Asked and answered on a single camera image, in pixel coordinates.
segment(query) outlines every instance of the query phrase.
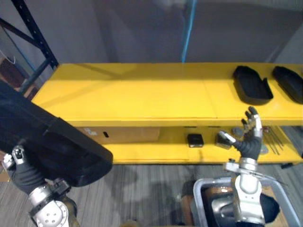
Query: shelf top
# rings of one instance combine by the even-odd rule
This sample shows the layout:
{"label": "shelf top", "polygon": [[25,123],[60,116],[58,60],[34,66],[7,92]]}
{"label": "shelf top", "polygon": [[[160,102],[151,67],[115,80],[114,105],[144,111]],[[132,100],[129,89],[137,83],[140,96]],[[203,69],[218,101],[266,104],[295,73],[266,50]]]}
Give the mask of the shelf top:
{"label": "shelf top", "polygon": [[263,123],[302,123],[302,105],[271,75],[276,65],[301,75],[302,66],[296,64],[62,64],[33,102],[73,126],[237,125],[249,106],[233,85],[238,65],[268,78],[274,98],[256,106]]}

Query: gray carpet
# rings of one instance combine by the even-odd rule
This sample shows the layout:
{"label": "gray carpet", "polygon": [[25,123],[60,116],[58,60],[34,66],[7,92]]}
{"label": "gray carpet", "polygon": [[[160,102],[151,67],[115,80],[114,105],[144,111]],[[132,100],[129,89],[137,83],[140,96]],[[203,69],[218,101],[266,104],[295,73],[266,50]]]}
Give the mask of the gray carpet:
{"label": "gray carpet", "polygon": [[[302,129],[284,128],[302,153]],[[303,165],[282,170],[280,165],[261,165],[260,172],[283,185],[303,223]],[[118,227],[128,219],[143,226],[177,224],[183,221],[180,198],[184,182],[226,176],[217,165],[116,165],[101,180],[69,193],[78,204],[82,227]],[[0,183],[1,226],[31,227],[27,196],[12,183]]]}

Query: lower shelf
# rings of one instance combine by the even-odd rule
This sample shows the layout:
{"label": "lower shelf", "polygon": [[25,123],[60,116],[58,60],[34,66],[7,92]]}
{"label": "lower shelf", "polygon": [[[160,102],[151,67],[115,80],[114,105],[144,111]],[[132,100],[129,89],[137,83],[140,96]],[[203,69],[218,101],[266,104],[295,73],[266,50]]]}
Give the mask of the lower shelf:
{"label": "lower shelf", "polygon": [[[229,150],[215,146],[214,138],[219,130],[230,131],[224,127],[163,127],[160,129],[160,137],[157,142],[106,144],[108,150],[114,155],[115,164],[219,164],[233,158],[239,160],[239,152],[231,148]],[[266,144],[268,153],[260,155],[259,163],[299,163],[300,157],[291,141],[279,127],[272,127],[273,131],[283,143],[283,150],[275,146],[279,154],[275,154],[272,148]],[[200,133],[203,136],[202,148],[189,148],[186,136],[189,133]]]}

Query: black padded panel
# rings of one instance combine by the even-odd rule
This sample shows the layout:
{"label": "black padded panel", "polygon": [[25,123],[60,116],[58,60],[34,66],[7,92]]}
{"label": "black padded panel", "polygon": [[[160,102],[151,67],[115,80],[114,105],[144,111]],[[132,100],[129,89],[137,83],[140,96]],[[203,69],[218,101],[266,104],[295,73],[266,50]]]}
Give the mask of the black padded panel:
{"label": "black padded panel", "polygon": [[112,167],[110,151],[0,81],[0,149],[10,154],[16,145],[24,146],[45,178],[60,177],[75,187],[100,179]]}

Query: small black case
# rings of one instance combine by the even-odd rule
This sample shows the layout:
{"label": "small black case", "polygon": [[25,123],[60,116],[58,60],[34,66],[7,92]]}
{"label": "small black case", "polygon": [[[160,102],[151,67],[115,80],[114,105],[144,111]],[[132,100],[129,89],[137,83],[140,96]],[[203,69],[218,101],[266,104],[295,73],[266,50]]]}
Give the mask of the small black case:
{"label": "small black case", "polygon": [[190,148],[201,148],[204,145],[201,134],[188,134],[187,141]]}

